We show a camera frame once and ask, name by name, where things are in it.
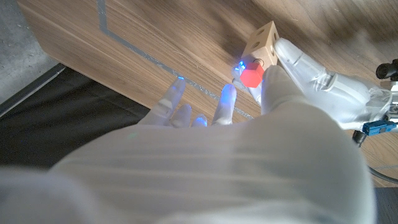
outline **gray floor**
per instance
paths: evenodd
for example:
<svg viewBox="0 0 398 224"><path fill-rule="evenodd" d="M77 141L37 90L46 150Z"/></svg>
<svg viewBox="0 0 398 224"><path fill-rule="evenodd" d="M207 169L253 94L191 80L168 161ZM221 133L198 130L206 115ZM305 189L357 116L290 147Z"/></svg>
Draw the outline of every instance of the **gray floor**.
<svg viewBox="0 0 398 224"><path fill-rule="evenodd" d="M15 0L0 0L0 104L58 62L40 48Z"/></svg>

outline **blue led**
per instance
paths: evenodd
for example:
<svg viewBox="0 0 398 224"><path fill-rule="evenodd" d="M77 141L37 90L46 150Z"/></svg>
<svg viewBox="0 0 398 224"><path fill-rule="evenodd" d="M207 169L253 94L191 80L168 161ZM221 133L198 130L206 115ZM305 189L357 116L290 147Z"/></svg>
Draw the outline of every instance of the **blue led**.
<svg viewBox="0 0 398 224"><path fill-rule="evenodd" d="M207 126L207 121L201 117L197 118L197 121Z"/></svg>

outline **wood grain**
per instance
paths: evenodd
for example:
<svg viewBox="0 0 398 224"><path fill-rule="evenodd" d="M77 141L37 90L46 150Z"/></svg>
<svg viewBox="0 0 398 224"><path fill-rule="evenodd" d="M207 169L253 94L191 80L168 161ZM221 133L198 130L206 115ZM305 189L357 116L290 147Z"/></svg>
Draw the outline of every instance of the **wood grain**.
<svg viewBox="0 0 398 224"><path fill-rule="evenodd" d="M376 84L381 63L398 57L398 2L393 0L105 0L108 29L217 95L230 83L250 34L274 21L281 37L330 70ZM175 78L99 29L95 0L19 0L42 48L65 65L152 107ZM187 86L182 103L209 119L216 100ZM236 106L259 107L238 91ZM245 117L235 113L234 122ZM398 134L363 144L372 167L398 165ZM375 179L377 186L388 184Z"/></svg>

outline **black fabric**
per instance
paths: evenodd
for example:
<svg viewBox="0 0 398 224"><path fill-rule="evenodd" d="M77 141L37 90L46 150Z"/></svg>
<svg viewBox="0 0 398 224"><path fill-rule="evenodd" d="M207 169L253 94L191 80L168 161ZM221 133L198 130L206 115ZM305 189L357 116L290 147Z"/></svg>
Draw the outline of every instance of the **black fabric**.
<svg viewBox="0 0 398 224"><path fill-rule="evenodd" d="M0 118L0 164L49 168L149 109L66 68Z"/></svg>

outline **red object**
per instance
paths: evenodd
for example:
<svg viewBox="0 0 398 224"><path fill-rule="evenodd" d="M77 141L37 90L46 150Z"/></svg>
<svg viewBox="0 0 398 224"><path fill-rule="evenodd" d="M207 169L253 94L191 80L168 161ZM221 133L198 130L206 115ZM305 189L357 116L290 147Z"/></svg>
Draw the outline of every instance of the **red object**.
<svg viewBox="0 0 398 224"><path fill-rule="evenodd" d="M243 70L241 80L246 87L257 88L262 80L264 69L259 63L248 63Z"/></svg>

